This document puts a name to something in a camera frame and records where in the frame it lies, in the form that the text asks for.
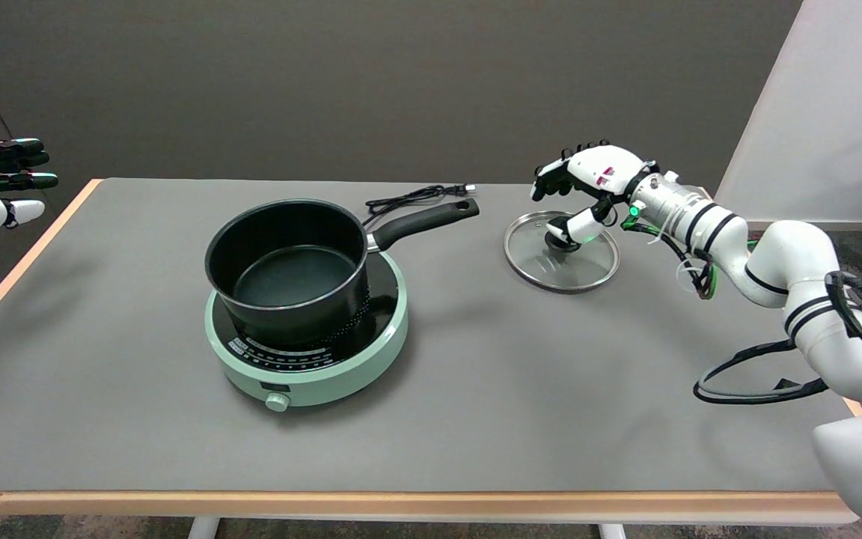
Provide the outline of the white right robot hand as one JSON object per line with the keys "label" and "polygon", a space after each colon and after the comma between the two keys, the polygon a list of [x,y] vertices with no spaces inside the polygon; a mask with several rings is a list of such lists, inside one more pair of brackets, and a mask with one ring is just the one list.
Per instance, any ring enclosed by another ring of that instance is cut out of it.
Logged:
{"label": "white right robot hand", "polygon": [[611,225],[608,218],[616,204],[629,204],[632,192],[651,174],[660,174],[655,161],[646,161],[608,140],[578,144],[564,149],[558,160],[536,168],[531,199],[567,195],[577,191],[596,203],[571,217],[550,219],[545,242],[551,249],[574,252],[602,234]]}

